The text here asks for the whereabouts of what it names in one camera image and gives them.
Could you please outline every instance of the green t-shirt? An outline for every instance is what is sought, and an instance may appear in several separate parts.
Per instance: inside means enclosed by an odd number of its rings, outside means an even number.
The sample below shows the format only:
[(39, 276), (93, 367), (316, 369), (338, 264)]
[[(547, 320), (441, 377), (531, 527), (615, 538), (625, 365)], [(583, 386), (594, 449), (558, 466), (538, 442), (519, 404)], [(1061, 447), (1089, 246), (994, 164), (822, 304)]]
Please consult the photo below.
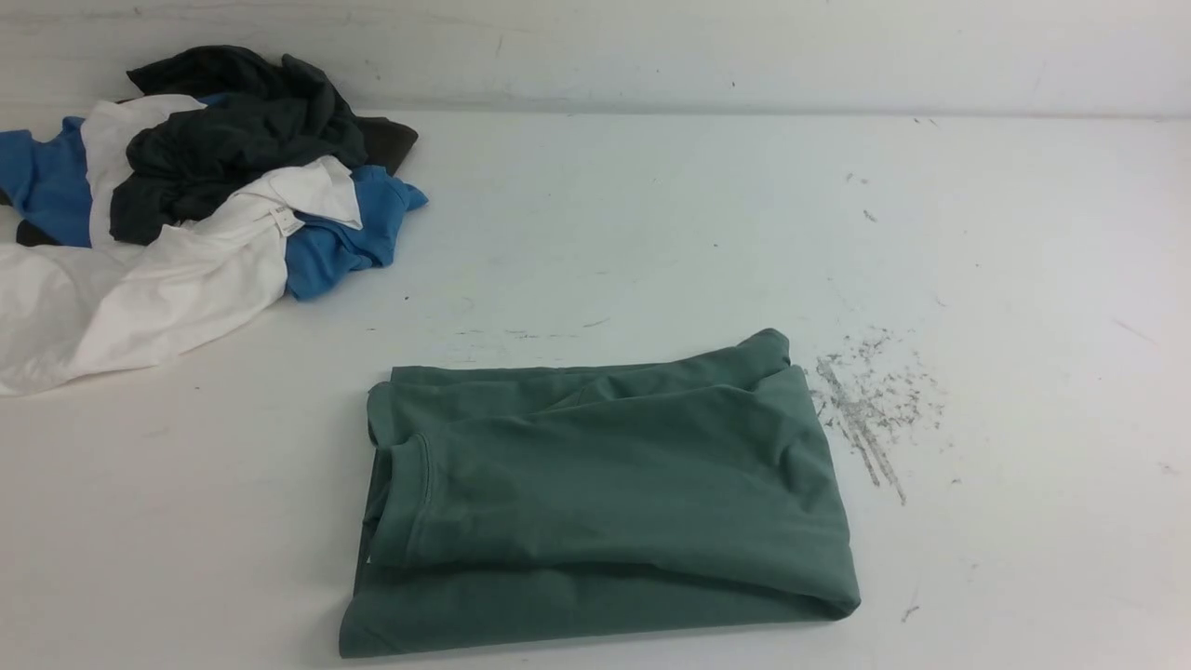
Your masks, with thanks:
[(860, 605), (788, 342), (659, 364), (398, 368), (344, 657), (842, 619)]

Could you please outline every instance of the white tabletop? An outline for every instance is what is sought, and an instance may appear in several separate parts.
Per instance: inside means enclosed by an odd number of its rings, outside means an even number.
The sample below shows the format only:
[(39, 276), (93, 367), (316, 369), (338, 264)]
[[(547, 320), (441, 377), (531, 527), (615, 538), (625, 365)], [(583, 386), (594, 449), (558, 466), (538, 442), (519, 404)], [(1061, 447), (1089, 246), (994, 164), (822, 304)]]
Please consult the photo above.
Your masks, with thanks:
[(0, 666), (343, 665), (389, 367), (769, 325), (825, 406), (855, 615), (364, 665), (1191, 666), (1191, 123), (389, 115), (431, 198), (392, 268), (0, 401)]

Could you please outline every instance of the crumpled fabric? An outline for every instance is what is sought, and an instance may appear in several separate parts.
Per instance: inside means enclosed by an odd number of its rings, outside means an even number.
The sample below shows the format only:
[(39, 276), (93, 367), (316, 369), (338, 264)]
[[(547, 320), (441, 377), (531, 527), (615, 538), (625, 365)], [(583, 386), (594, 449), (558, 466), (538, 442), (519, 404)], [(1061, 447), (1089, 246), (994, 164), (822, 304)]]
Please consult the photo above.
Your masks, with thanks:
[(21, 217), (68, 246), (91, 245), (82, 123), (62, 119), (62, 131), (49, 142), (37, 142), (27, 130), (0, 132), (0, 190)]
[(305, 221), (286, 244), (286, 288), (298, 300), (313, 300), (337, 286), (348, 273), (388, 267), (397, 252), (397, 232), (405, 212), (426, 203), (417, 187), (386, 174), (380, 165), (351, 173), (363, 226), (299, 213)]
[(349, 170), (324, 156), (267, 173), (146, 246), (113, 239), (105, 203), (130, 171), (126, 138), (197, 105), (185, 95), (96, 105), (81, 127), (94, 248), (0, 244), (0, 395), (157, 365), (248, 323), (283, 292), (286, 236), (303, 225), (294, 209), (361, 226)]
[(131, 138), (133, 174), (113, 194), (112, 236), (148, 244), (162, 226), (206, 218), (231, 192), (279, 167), (330, 155), (367, 159), (356, 117), (326, 74), (286, 55), (272, 65), (241, 46), (197, 46), (130, 70), (145, 94), (226, 94)]
[(280, 167), (333, 156), (364, 163), (363, 134), (300, 98), (229, 93), (141, 131), (127, 146), (132, 175), (112, 194), (112, 237), (148, 244), (163, 226), (201, 220), (233, 190)]

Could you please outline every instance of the cloth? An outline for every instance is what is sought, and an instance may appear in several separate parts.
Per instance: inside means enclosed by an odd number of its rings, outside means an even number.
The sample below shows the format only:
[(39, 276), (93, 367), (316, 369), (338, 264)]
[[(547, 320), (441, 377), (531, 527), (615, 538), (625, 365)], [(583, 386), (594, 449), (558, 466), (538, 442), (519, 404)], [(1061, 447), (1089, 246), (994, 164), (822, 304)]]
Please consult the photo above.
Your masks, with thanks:
[[(86, 228), (86, 220), (83, 220), (83, 228)], [(21, 246), (39, 246), (42, 244), (51, 244), (54, 246), (61, 246), (62, 243), (50, 237), (27, 220), (23, 220), (17, 224), (17, 243)]]
[(27, 130), (0, 132), (0, 189), (20, 215), (70, 246), (91, 245), (82, 123), (79, 117), (62, 119), (62, 131), (49, 142), (37, 142)]
[(788, 343), (606, 369), (398, 368), (344, 657), (834, 620), (860, 603)]
[(146, 95), (181, 93), (202, 98), (218, 93), (247, 93), (262, 100), (279, 98), (307, 98), (314, 89), (320, 100), (331, 100), (335, 115), (350, 118), (363, 133), (368, 164), (384, 165), (388, 174), (397, 173), (398, 165), (409, 155), (418, 133), (386, 118), (357, 118), (326, 81), (325, 74), (314, 69), (307, 73), (295, 69), (301, 63), (291, 56), (282, 57), (281, 67), (275, 67), (256, 52), (243, 46), (195, 46), (181, 54), (130, 70), (129, 79)]
[(418, 132), (384, 117), (357, 118), (356, 124), (364, 133), (368, 164), (384, 167), (389, 176), (397, 174), (397, 169), (401, 167), (414, 142), (418, 140)]
[(141, 131), (127, 146), (133, 174), (112, 194), (112, 237), (148, 244), (163, 226), (211, 215), (233, 190), (270, 169), (322, 156), (360, 167), (367, 157), (363, 134), (333, 109), (319, 98), (230, 93), (217, 105), (174, 113)]
[(83, 121), (80, 133), (87, 151), (87, 182), (91, 184), (91, 215), (87, 228), (91, 245), (129, 259), (141, 253), (137, 244), (112, 237), (112, 193), (132, 176), (125, 150), (129, 142), (146, 127), (163, 123), (176, 112), (201, 109), (206, 105), (189, 95), (150, 95), (119, 105), (96, 102)]
[(388, 267), (397, 250), (397, 231), (405, 212), (426, 203), (416, 187), (388, 176), (380, 165), (351, 173), (363, 226), (353, 230), (338, 221), (298, 214), (305, 225), (286, 244), (286, 288), (299, 300), (323, 295), (349, 271)]
[(198, 104), (163, 95), (88, 115), (93, 249), (0, 244), (0, 395), (157, 365), (248, 323), (283, 292), (286, 236), (303, 225), (294, 209), (361, 225), (350, 173), (325, 156), (267, 173), (148, 246), (96, 234), (96, 209), (127, 170), (120, 138)]

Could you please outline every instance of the clothing tag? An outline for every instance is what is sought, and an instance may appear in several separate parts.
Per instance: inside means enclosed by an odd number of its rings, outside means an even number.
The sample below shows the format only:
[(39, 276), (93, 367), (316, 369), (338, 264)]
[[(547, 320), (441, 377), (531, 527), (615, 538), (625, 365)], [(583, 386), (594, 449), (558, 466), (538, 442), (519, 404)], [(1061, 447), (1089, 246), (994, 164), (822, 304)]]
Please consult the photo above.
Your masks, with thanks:
[(278, 225), (278, 230), (281, 231), (282, 237), (289, 237), (301, 227), (301, 220), (294, 215), (294, 211), (289, 207), (273, 207), (269, 209), (269, 215), (273, 217), (273, 221)]

